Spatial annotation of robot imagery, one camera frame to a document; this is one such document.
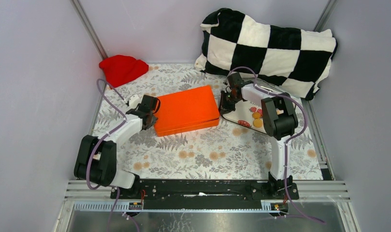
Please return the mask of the floral table mat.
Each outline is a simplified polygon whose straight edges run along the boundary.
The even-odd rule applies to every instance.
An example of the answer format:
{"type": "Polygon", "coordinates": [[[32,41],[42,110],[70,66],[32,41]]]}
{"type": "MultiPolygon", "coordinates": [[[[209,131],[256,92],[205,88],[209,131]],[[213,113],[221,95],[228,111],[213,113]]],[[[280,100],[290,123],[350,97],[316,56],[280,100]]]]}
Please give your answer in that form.
{"type": "MultiPolygon", "coordinates": [[[[93,134],[101,136],[121,122],[119,108],[130,96],[162,96],[210,86],[216,100],[225,77],[208,75],[192,64],[151,64],[149,72],[116,90],[107,88],[93,134]]],[[[121,146],[117,165],[141,178],[266,179],[272,166],[270,137],[220,119],[218,126],[158,137],[147,129],[121,146]]]]}

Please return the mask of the white strawberry tray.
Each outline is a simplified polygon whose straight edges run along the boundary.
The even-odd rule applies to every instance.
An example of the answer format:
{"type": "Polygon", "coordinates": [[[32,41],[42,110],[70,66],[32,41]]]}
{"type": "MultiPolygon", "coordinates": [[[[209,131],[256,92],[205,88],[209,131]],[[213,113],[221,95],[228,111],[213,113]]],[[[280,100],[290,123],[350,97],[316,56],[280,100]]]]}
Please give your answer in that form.
{"type": "Polygon", "coordinates": [[[242,88],[242,95],[246,101],[239,101],[235,105],[235,111],[223,115],[225,120],[275,137],[277,140],[295,134],[299,125],[295,112],[297,104],[291,100],[288,93],[267,95],[256,90],[253,84],[249,84],[242,88]],[[263,127],[253,126],[254,112],[261,113],[263,127]]]}

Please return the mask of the round orange cookie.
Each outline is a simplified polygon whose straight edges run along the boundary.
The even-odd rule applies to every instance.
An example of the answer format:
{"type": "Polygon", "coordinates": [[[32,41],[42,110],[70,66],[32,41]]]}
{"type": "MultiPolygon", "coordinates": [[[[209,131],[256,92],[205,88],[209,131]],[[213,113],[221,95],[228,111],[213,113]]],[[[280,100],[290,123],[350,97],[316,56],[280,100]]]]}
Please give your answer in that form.
{"type": "Polygon", "coordinates": [[[253,126],[256,128],[263,127],[263,121],[260,118],[256,118],[253,120],[253,126]]]}
{"type": "Polygon", "coordinates": [[[260,118],[261,118],[261,113],[259,113],[259,112],[254,112],[254,113],[252,114],[252,117],[253,117],[254,119],[260,119],[260,118]]]}

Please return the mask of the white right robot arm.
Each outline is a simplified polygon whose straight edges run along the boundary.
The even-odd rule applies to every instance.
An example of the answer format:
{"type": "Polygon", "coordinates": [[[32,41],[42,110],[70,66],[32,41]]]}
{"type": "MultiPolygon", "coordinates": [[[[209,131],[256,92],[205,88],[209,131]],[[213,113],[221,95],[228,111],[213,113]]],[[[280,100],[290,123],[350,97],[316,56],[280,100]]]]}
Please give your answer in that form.
{"type": "Polygon", "coordinates": [[[263,128],[271,137],[272,166],[269,177],[275,180],[268,185],[267,191],[270,197],[280,199],[287,192],[282,181],[291,176],[287,141],[295,134],[299,124],[293,99],[288,93],[275,93],[253,81],[245,81],[238,72],[227,76],[227,85],[229,90],[221,91],[218,108],[222,116],[236,111],[238,102],[249,101],[261,105],[263,128]]]}

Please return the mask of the black white checkered pillow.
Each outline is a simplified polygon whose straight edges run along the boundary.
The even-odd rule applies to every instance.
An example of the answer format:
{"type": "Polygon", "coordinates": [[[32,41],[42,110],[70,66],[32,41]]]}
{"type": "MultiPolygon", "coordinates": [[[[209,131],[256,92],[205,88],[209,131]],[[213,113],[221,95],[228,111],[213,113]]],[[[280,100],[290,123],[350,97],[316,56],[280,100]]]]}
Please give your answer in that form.
{"type": "Polygon", "coordinates": [[[338,43],[331,30],[322,32],[283,28],[256,22],[229,8],[209,14],[196,70],[243,78],[257,76],[290,95],[310,101],[328,77],[338,43]]]}

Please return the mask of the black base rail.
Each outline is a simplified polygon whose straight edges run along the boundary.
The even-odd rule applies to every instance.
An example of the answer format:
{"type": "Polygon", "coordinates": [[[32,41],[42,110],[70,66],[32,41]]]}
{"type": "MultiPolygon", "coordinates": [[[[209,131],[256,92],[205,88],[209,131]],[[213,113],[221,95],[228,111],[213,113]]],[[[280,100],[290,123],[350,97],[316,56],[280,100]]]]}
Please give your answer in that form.
{"type": "Polygon", "coordinates": [[[260,209],[262,200],[297,200],[299,192],[290,180],[141,179],[110,197],[138,200],[145,210],[247,210],[260,209]]]}

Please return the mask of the metal tongs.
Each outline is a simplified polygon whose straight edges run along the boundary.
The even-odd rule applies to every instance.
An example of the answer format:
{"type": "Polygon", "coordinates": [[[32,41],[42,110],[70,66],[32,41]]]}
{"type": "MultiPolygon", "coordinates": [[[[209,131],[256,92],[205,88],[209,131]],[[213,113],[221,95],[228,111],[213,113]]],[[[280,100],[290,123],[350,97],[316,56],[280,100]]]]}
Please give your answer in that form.
{"type": "Polygon", "coordinates": [[[279,95],[285,93],[285,91],[277,88],[276,86],[267,83],[267,82],[254,82],[254,88],[260,92],[263,92],[267,95],[279,95]]]}

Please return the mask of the orange tin lid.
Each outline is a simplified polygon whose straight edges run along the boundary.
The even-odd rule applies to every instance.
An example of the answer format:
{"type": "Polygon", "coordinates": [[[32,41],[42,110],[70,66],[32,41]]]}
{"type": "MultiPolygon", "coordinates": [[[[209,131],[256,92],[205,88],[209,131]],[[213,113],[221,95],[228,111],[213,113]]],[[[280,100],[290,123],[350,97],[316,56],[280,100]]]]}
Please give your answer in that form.
{"type": "Polygon", "coordinates": [[[210,86],[197,87],[158,97],[158,126],[166,129],[190,126],[220,118],[210,86]]]}

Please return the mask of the orange cookie tin box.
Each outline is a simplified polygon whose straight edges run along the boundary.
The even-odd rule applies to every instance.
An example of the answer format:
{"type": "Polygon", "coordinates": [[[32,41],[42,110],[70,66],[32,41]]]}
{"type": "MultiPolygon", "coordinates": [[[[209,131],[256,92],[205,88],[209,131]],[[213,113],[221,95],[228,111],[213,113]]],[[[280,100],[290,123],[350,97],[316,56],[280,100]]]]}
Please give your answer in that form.
{"type": "Polygon", "coordinates": [[[219,118],[214,119],[214,120],[209,120],[206,122],[202,122],[199,124],[195,125],[190,125],[190,126],[184,126],[184,127],[179,127],[179,128],[173,128],[173,129],[166,129],[158,126],[158,122],[155,124],[154,128],[156,131],[156,134],[158,137],[162,136],[168,136],[168,135],[173,135],[173,134],[179,134],[179,133],[184,133],[184,132],[189,132],[189,131],[195,131],[195,130],[200,130],[200,129],[206,129],[210,127],[215,127],[219,124],[219,118]]]}

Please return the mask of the red knit hat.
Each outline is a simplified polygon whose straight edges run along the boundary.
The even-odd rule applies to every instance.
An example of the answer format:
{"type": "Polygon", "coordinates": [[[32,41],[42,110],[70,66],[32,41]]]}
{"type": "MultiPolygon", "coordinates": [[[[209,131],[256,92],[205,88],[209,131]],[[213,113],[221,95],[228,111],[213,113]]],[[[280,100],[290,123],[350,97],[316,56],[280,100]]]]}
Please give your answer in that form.
{"type": "Polygon", "coordinates": [[[99,63],[106,81],[114,87],[119,87],[136,80],[149,71],[149,65],[131,56],[116,55],[99,63]]]}

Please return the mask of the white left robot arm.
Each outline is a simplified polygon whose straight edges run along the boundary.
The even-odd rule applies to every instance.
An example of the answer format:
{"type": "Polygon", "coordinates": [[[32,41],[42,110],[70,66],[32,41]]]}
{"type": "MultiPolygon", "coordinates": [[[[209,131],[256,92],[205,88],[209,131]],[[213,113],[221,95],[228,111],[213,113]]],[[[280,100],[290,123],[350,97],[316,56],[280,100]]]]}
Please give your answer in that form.
{"type": "Polygon", "coordinates": [[[118,168],[117,154],[132,136],[154,126],[158,119],[155,113],[160,107],[161,101],[156,97],[131,96],[120,125],[102,136],[86,135],[82,138],[74,176],[100,186],[122,188],[126,197],[136,198],[140,194],[140,186],[135,182],[139,176],[118,168]]]}

